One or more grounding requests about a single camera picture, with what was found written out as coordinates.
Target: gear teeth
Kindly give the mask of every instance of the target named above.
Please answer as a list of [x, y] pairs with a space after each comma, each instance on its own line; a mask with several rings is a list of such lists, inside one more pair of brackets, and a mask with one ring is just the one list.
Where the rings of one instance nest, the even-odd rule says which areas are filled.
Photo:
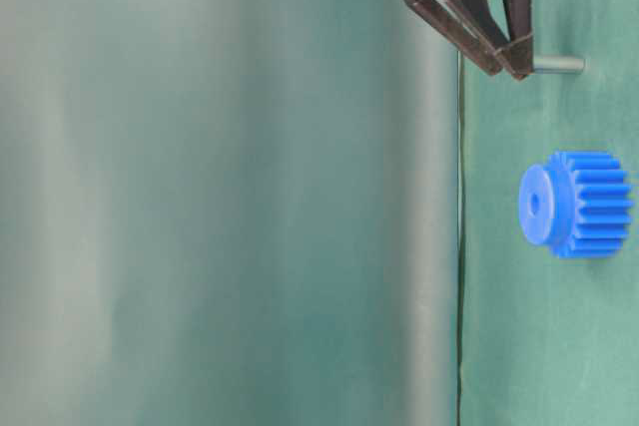
[[567, 257], [609, 256], [621, 248], [632, 221], [627, 199], [631, 186], [619, 161], [605, 153], [565, 153], [576, 196], [575, 222], [566, 246]]

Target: metal rod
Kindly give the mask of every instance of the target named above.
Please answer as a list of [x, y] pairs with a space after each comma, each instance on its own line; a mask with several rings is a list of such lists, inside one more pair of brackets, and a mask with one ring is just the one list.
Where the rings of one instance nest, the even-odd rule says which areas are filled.
[[578, 75], [586, 68], [586, 61], [577, 57], [555, 55], [535, 55], [535, 74], [572, 74]]

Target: teal fabric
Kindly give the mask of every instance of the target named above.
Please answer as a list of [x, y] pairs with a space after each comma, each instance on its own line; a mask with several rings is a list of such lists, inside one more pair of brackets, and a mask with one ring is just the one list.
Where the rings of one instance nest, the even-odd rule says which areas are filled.
[[[454, 418], [452, 334], [407, 364], [411, 32], [430, 34], [401, 0], [0, 5], [2, 424]], [[421, 45], [450, 90], [451, 51]], [[432, 316], [454, 329], [454, 308]]]
[[521, 175], [555, 150], [604, 150], [639, 173], [636, 0], [534, 0], [536, 51], [578, 77], [464, 86], [462, 426], [639, 422], [636, 227], [606, 260], [562, 261], [518, 225]]

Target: gear center hole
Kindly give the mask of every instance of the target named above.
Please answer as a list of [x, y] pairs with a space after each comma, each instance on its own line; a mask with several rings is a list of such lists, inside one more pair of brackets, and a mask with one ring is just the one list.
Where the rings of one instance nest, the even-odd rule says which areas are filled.
[[533, 216], [537, 216], [539, 213], [539, 196], [537, 194], [532, 194], [530, 197], [530, 212]]

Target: blue gear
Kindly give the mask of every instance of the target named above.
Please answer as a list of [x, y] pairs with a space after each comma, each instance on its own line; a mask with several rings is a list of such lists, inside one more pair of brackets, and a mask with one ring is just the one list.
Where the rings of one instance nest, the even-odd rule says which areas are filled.
[[528, 241], [560, 258], [614, 254], [628, 236], [627, 173], [600, 152], [556, 152], [521, 179], [519, 222]]

